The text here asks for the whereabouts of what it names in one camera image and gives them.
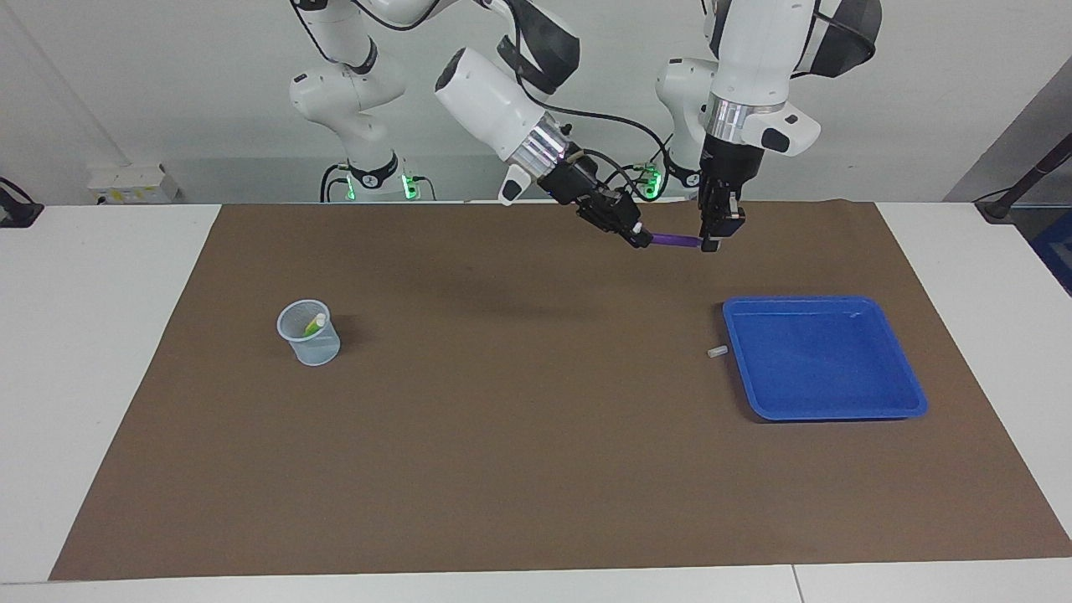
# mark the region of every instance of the electrical socket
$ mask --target electrical socket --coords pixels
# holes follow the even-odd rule
[[[160,164],[93,170],[87,188],[98,205],[168,204],[179,195],[175,179]]]
[[[643,165],[643,173],[640,175],[640,192],[644,193],[644,200],[651,201],[659,196],[659,189],[662,188],[662,178],[666,176],[659,172],[659,166],[654,163]]]

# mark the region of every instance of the wire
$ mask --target wire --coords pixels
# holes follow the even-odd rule
[[[673,138],[673,133],[672,132],[670,133],[669,136],[667,136],[667,139],[662,141],[662,145],[665,146],[667,143],[669,143],[670,138]],[[652,164],[655,161],[655,159],[658,158],[658,157],[659,157],[659,151],[655,151],[655,155],[653,155],[652,158],[649,159],[647,162],[644,163],[643,165],[626,165],[626,166],[623,167],[623,170],[625,170],[625,171],[630,171],[631,170],[634,172],[644,172],[647,168],[647,165]],[[610,183],[612,181],[614,181],[614,178],[616,178],[619,176],[622,176],[622,175],[623,175],[622,172],[614,172],[613,174],[610,175],[609,178],[607,178],[606,180],[604,180],[604,182],[602,182],[604,186],[605,187],[609,187]],[[639,185],[640,182],[643,182],[643,181],[644,181],[643,178],[634,178],[632,179],[632,182],[635,185]]]
[[[640,192],[640,189],[637,188],[637,182],[634,181],[632,178],[629,178],[629,175],[625,172],[625,167],[622,167],[621,165],[619,165],[616,161],[614,161],[613,159],[611,159],[606,153],[601,153],[601,152],[599,152],[597,150],[594,150],[594,149],[584,149],[584,155],[591,155],[592,157],[596,157],[596,158],[599,158],[599,159],[606,161],[607,164],[610,165],[614,170],[614,173],[616,175],[620,175],[623,178],[625,178],[626,182],[629,185],[629,188],[632,189],[632,194],[637,195],[638,200],[655,201],[655,198],[658,198],[658,197],[655,197],[655,198],[651,198],[650,200],[646,196],[644,196]]]
[[[644,126],[643,123],[640,123],[639,121],[634,121],[632,119],[629,119],[627,117],[619,117],[616,115],[609,115],[609,114],[606,114],[606,113],[593,113],[593,112],[587,112],[587,111],[577,111],[577,109],[571,109],[571,108],[564,108],[564,107],[560,107],[560,106],[554,106],[554,105],[548,104],[548,103],[545,103],[544,101],[541,101],[541,100],[537,99],[536,97],[534,97],[532,94],[532,92],[528,91],[528,88],[525,86],[524,79],[521,77],[521,61],[522,61],[523,57],[521,55],[521,39],[522,39],[522,36],[521,36],[521,19],[518,17],[518,9],[517,9],[517,6],[513,5],[513,2],[511,0],[506,0],[506,5],[510,9],[510,15],[513,17],[513,52],[515,52],[513,77],[515,77],[515,79],[517,79],[518,86],[521,87],[521,90],[524,91],[524,93],[525,93],[526,97],[528,97],[530,101],[532,101],[532,102],[536,103],[537,105],[546,108],[547,111],[551,111],[551,112],[554,112],[554,113],[562,113],[562,114],[566,114],[566,115],[574,115],[574,116],[577,116],[577,117],[587,117],[587,118],[592,118],[592,119],[602,119],[602,120],[606,120],[606,121],[615,121],[617,123],[624,123],[626,126],[631,126],[631,127],[636,128],[637,130],[640,130],[644,134],[647,134],[653,141],[655,141],[655,144],[658,145],[658,147],[659,147],[659,150],[655,153],[656,157],[658,157],[661,153],[662,158],[667,162],[670,161],[670,151],[667,150],[666,145],[662,144],[662,138],[660,138],[658,134],[656,134],[655,132],[653,132],[651,128]],[[600,157],[602,155],[602,153],[596,155],[595,152],[589,152],[589,151],[585,151],[585,152],[589,153],[589,155],[592,155],[594,157]],[[662,179],[662,185],[659,187],[658,194],[655,195],[655,197],[652,198],[652,200],[650,200],[650,201],[655,201],[655,200],[661,197],[662,193],[666,192],[667,185],[669,183],[669,181],[670,181],[669,178],[664,178]]]
[[[1004,194],[1004,193],[1007,193],[1007,192],[1009,192],[1011,190],[1012,190],[1012,187],[1009,187],[1008,189],[1001,189],[1000,191],[994,191],[992,193],[986,193],[983,196],[977,198],[976,201],[969,201],[968,203],[979,203],[980,201],[983,201],[984,198],[989,198],[989,197],[995,196],[995,195]]]
[[[435,195],[435,185],[432,183],[432,179],[428,176],[414,176],[414,182],[428,182],[428,188],[432,189],[432,201],[440,201],[440,197]]]
[[[361,11],[364,14],[369,15],[369,17],[372,18],[372,20],[378,23],[379,25],[386,27],[391,31],[412,31],[423,25],[423,23],[427,21],[430,16],[432,16],[432,12],[435,11],[435,8],[438,6],[440,2],[442,2],[443,0],[435,0],[434,2],[432,2],[432,4],[428,8],[428,10],[425,11],[425,14],[420,15],[420,17],[417,18],[417,20],[413,21],[410,25],[394,25],[392,23],[386,21],[378,15],[370,11],[368,6],[360,3],[358,0],[351,0],[351,1],[357,4],[357,8],[361,9]]]
[[[346,185],[348,187],[349,180],[347,180],[346,178],[336,178],[334,180],[331,180],[331,183],[328,185],[328,193],[327,193],[328,203],[331,203],[331,187],[336,185]]]
[[[3,182],[3,185],[6,186],[9,189],[17,192],[26,201],[29,201],[30,203],[33,203],[33,198],[30,197],[30,195],[26,194],[26,191],[24,191],[21,188],[19,188],[19,186],[16,185],[15,182],[12,182],[8,178],[2,178],[2,177],[0,177],[0,182]]]
[[[306,19],[301,17],[301,12],[298,11],[298,5],[295,4],[293,0],[291,1],[291,8],[294,9],[294,16],[298,17],[298,21],[301,23],[301,27],[306,30],[306,33],[309,34],[309,39],[313,41],[313,46],[316,46],[316,52],[319,53],[322,57],[324,57],[324,60],[328,61],[329,63],[333,63],[334,61],[332,61],[331,58],[328,57],[327,53],[324,52],[324,48],[321,47],[321,43],[316,41],[316,36],[313,35],[313,30],[309,29],[309,24],[307,24]]]
[[[343,168],[342,165],[334,163],[324,172],[324,177],[321,178],[321,203],[328,203],[328,180],[331,175]]]

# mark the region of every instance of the purple marker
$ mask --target purple marker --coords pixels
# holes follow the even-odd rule
[[[652,245],[664,245],[667,247],[700,247],[700,237],[689,237],[685,235],[664,235],[652,233]]]

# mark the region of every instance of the white wall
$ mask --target white wall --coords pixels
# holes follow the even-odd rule
[[[972,201],[1011,187],[1069,132],[1072,132],[1072,59],[957,182],[946,201]],[[1043,178],[1018,203],[1021,206],[1072,203],[1072,162]]]
[[[318,166],[341,152],[289,105],[288,79],[319,59],[287,0],[5,1],[121,152],[163,162],[191,201],[311,201]],[[698,4],[544,0],[583,40],[582,68],[555,101],[669,133],[653,82],[670,57],[708,56]],[[823,123],[823,137],[800,158],[769,159],[748,196],[940,200],[1072,54],[1067,0],[887,0],[884,9],[875,60],[836,80],[794,83],[794,104]],[[490,151],[431,89],[457,48],[492,55],[505,26],[459,4],[408,34],[372,31],[411,74],[411,93],[375,112],[399,151],[436,177],[441,196],[490,196]],[[79,200],[81,164],[106,162],[106,144],[61,124],[69,118],[48,90],[4,55],[0,171],[46,201]],[[623,161],[654,150],[624,127],[576,123],[575,137]],[[470,163],[479,170],[461,172]],[[68,173],[57,177],[57,164]]]

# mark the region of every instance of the plastic tray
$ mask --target plastic tray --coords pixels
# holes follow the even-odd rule
[[[723,308],[751,408],[770,421],[908,418],[927,400],[866,297],[738,297]]]

